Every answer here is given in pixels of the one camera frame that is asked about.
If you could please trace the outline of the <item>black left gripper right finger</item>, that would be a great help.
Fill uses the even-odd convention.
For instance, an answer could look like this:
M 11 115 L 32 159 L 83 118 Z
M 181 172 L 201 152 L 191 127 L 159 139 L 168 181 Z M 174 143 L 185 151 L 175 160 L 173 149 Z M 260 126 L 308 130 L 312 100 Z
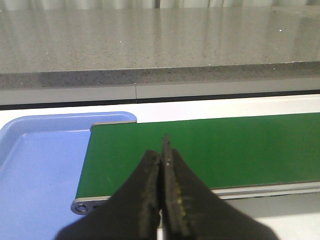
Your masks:
M 161 151 L 163 231 L 166 240 L 276 240 L 266 225 L 213 193 L 165 135 Z

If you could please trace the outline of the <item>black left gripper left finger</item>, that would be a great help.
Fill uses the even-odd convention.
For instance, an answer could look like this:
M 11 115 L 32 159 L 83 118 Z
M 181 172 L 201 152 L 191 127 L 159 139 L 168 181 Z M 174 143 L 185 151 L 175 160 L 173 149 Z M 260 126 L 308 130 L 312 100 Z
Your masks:
M 57 240 L 155 240 L 160 223 L 160 156 L 146 150 L 126 182 L 102 205 L 61 229 Z

